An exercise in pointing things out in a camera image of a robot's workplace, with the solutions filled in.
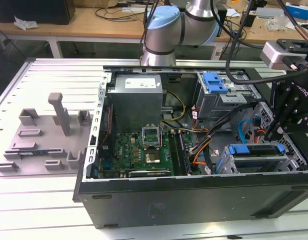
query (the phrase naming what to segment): electronic equipment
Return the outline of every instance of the electronic equipment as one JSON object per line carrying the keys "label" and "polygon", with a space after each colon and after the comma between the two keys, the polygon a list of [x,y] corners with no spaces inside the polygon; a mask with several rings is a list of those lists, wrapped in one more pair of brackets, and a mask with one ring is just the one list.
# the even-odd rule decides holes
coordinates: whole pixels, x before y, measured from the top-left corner
{"label": "electronic equipment", "polygon": [[0,22],[17,18],[44,24],[67,25],[75,14],[74,0],[0,0]]}
{"label": "electronic equipment", "polygon": [[267,140],[268,85],[224,68],[103,70],[75,186],[97,229],[277,218],[308,197],[305,133]]}

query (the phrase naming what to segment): white table surface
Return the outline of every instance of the white table surface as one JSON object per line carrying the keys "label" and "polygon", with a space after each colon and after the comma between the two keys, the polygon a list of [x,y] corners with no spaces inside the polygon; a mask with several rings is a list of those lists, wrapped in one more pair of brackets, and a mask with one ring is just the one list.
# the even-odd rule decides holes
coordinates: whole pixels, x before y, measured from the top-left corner
{"label": "white table surface", "polygon": [[[138,65],[136,60],[37,59],[25,63],[0,98],[0,162],[15,134],[23,108],[53,115],[50,92],[63,94],[69,114],[92,111],[102,65]],[[224,66],[223,61],[178,61],[178,65]],[[261,62],[233,62],[254,67],[262,77],[281,75]],[[0,178],[0,239],[163,240],[244,239],[308,240],[308,199],[276,219],[224,221],[97,230],[81,203],[72,201],[76,176]]]}

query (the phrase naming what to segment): table leg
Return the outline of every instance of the table leg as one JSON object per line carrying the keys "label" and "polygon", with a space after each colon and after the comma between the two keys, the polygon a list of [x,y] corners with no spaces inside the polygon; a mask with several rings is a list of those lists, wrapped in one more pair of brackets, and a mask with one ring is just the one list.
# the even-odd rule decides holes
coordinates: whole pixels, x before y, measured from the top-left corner
{"label": "table leg", "polygon": [[224,44],[221,42],[220,44],[216,43],[212,52],[211,60],[220,60],[220,56],[223,51]]}
{"label": "table leg", "polygon": [[49,40],[48,42],[49,42],[50,49],[52,50],[53,57],[55,59],[63,58],[62,50],[60,47],[60,42],[56,40]]}
{"label": "table leg", "polygon": [[2,39],[0,39],[0,50],[5,51],[5,45],[4,42],[2,41]]}

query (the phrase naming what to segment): blue box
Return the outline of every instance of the blue box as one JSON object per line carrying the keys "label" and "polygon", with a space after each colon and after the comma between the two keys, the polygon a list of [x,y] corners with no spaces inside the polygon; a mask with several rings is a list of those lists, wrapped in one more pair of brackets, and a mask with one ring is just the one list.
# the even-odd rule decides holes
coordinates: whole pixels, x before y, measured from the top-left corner
{"label": "blue box", "polygon": [[308,6],[293,4],[290,2],[287,2],[285,5],[292,17],[305,20],[308,19]]}

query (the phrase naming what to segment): white sticker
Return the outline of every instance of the white sticker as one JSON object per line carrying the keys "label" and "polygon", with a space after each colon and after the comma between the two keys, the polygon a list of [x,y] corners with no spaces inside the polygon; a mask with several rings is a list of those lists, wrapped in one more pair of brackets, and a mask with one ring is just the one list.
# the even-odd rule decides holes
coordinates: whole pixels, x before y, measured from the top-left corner
{"label": "white sticker", "polygon": [[212,170],[208,166],[205,166],[205,172],[207,175],[211,175]]}
{"label": "white sticker", "polygon": [[127,78],[126,89],[156,89],[155,78]]}
{"label": "white sticker", "polygon": [[19,152],[19,155],[33,155],[32,152]]}
{"label": "white sticker", "polygon": [[234,88],[234,84],[232,82],[230,83],[225,83],[224,84],[224,87],[226,87],[227,89],[231,89],[231,88]]}
{"label": "white sticker", "polygon": [[214,150],[213,153],[210,155],[211,157],[219,156],[219,150]]}
{"label": "white sticker", "polygon": [[198,112],[192,111],[193,119],[198,119]]}

